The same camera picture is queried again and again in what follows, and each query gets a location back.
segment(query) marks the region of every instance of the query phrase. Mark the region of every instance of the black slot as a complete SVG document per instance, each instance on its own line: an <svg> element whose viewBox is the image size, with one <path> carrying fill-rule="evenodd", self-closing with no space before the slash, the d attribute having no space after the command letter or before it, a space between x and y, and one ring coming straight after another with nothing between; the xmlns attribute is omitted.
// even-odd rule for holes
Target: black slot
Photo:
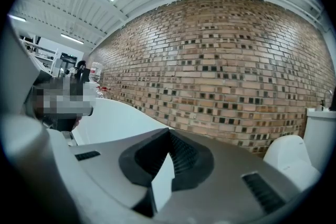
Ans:
<svg viewBox="0 0 336 224"><path fill-rule="evenodd" d="M262 179L258 173L244 175L242 179L253 193L265 213L270 214L285 205L284 200Z"/></svg>
<svg viewBox="0 0 336 224"><path fill-rule="evenodd" d="M99 155L100 153L98 151L89 151L85 153L76 154L75 157L77 158L78 161L82 161L84 159L90 159Z"/></svg>

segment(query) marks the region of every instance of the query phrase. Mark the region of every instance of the faucet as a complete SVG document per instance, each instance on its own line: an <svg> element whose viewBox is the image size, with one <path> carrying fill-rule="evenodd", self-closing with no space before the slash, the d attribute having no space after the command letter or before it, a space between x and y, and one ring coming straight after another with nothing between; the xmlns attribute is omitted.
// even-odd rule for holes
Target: faucet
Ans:
<svg viewBox="0 0 336 224"><path fill-rule="evenodd" d="M330 95L331 95L331 97L332 97L332 91L331 90L326 90L325 92L324 92L324 99L321 101L321 105L322 105L322 111L323 111L323 109L324 109L324 106L325 105L327 105L327 102L326 102L326 93L330 93Z"/></svg>

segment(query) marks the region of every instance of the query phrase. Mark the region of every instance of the white counter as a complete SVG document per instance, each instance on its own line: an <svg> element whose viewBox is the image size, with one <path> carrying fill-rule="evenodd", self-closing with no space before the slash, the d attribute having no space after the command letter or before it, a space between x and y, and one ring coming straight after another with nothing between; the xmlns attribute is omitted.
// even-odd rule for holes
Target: white counter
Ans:
<svg viewBox="0 0 336 224"><path fill-rule="evenodd" d="M312 166L323 173L336 142L336 111L307 110L303 141Z"/></svg>

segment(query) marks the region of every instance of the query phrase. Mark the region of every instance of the white machine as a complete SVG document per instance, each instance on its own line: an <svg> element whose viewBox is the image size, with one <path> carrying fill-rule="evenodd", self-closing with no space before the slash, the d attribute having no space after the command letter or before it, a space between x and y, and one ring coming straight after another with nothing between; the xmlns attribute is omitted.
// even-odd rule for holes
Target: white machine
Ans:
<svg viewBox="0 0 336 224"><path fill-rule="evenodd" d="M264 161L287 176L301 191L313 186L321 176L311 165L303 139L297 135L276 139Z"/></svg>
<svg viewBox="0 0 336 224"><path fill-rule="evenodd" d="M50 75L33 65L9 27L2 38L8 46L0 55L10 70L0 94L4 153L59 222L277 223L302 200L262 159L188 132L158 129L69 147L60 132L19 115L32 87ZM175 172L172 196L157 211L151 181L167 154Z"/></svg>

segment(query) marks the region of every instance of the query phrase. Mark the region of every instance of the white wall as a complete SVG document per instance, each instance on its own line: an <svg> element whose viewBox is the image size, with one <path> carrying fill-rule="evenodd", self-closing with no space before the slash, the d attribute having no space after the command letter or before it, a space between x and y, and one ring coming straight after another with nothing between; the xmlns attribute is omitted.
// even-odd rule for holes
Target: white wall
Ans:
<svg viewBox="0 0 336 224"><path fill-rule="evenodd" d="M43 38L43 37L41 37L41 40L38 43L38 45L43 47L43 48L49 49L49 50L55 50L56 51L58 49L58 53L57 53L56 58L60 58L61 54L63 52L65 54L73 55L73 56L77 57L77 62L78 62L83 58L83 54L84 54L84 52L82 52L82 51L72 49L70 47L67 47L65 45L62 45L60 43L51 41L51 40Z"/></svg>
<svg viewBox="0 0 336 224"><path fill-rule="evenodd" d="M327 47L329 49L329 53L331 56L332 63L334 64L334 70L336 73L336 37L334 36L331 29L329 29L326 33L322 32L325 43L327 43Z"/></svg>

